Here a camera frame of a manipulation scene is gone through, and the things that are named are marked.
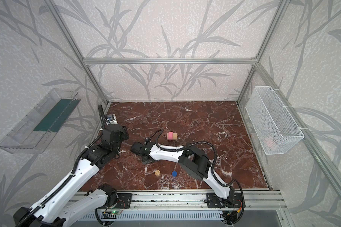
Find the pink block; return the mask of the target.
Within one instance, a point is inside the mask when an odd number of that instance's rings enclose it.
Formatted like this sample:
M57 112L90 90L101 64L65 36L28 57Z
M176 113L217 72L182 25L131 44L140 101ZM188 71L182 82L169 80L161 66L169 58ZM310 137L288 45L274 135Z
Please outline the pink block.
M174 137L174 133L172 131L169 131L167 133L167 140L171 141L171 140L173 140L173 137Z

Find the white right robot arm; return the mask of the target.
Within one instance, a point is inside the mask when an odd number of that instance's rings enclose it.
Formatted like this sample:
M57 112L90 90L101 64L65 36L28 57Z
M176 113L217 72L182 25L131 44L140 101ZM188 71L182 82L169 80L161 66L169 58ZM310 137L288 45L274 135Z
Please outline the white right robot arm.
M197 147L199 144L205 144L212 148L214 151L213 161L210 161L207 154ZM153 163L159 160L178 163L190 177L204 181L215 193L214 197L209 199L209 203L211 203L209 208L243 207L243 198L237 199L235 189L232 187L236 180L233 179L230 183L226 183L215 172L217 151L208 142L201 141L178 147L160 145L156 142L144 144L135 142L131 147L131 152L140 156L143 163Z

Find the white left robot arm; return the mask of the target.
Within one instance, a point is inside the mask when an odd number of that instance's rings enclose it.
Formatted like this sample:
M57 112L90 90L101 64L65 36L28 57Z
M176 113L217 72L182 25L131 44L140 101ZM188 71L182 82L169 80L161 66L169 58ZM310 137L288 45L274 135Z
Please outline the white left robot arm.
M100 144L86 147L77 157L72 171L56 187L30 208L21 207L14 214L17 227L69 227L91 210L118 203L116 189L103 184L83 199L67 204L90 178L115 158L129 134L125 126L109 124L98 139Z

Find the natural wood long block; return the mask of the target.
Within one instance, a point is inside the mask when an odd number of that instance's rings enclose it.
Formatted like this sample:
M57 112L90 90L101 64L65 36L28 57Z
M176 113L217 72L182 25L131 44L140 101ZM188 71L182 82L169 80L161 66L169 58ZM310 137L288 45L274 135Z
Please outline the natural wood long block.
M173 139L173 140L177 140L177 139L178 139L178 134L177 134L177 133L174 133L173 136L172 136L172 139Z

